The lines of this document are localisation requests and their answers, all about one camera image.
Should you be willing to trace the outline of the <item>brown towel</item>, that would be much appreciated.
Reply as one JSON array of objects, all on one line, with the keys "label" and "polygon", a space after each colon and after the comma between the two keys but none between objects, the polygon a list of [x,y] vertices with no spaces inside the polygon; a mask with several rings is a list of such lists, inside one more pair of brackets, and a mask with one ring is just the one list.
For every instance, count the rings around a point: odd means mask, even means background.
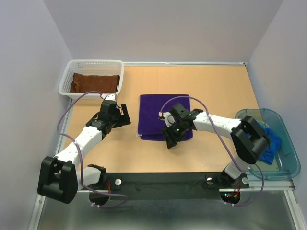
[{"label": "brown towel", "polygon": [[97,91],[101,93],[115,93],[119,84],[120,76],[82,75],[74,73],[70,87],[71,93],[85,93]]}]

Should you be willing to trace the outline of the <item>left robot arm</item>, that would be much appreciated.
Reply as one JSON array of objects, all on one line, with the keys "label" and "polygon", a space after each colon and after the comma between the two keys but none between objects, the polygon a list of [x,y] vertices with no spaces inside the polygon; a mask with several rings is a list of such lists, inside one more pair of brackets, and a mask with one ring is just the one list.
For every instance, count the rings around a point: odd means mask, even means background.
[{"label": "left robot arm", "polygon": [[111,187],[103,166],[83,164],[84,157],[100,143],[112,129],[131,124],[126,104],[103,100],[100,110],[85,124],[81,133],[53,157],[46,156],[40,167],[37,192],[39,195],[70,203],[77,192],[93,185],[97,189]]}]

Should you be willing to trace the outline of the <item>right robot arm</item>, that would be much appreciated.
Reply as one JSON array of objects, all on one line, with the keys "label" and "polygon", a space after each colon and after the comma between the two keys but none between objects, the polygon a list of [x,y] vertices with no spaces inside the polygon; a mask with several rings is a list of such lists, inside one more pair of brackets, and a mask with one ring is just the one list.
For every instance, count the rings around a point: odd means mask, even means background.
[{"label": "right robot arm", "polygon": [[243,119],[226,118],[210,114],[208,111],[194,109],[189,111],[177,103],[169,112],[158,113],[165,122],[162,130],[167,148],[181,142],[189,130],[215,133],[220,141],[223,138],[232,140],[236,156],[229,153],[231,162],[221,174],[221,183],[231,187],[238,182],[238,177],[254,165],[269,147],[271,141],[251,116]]}]

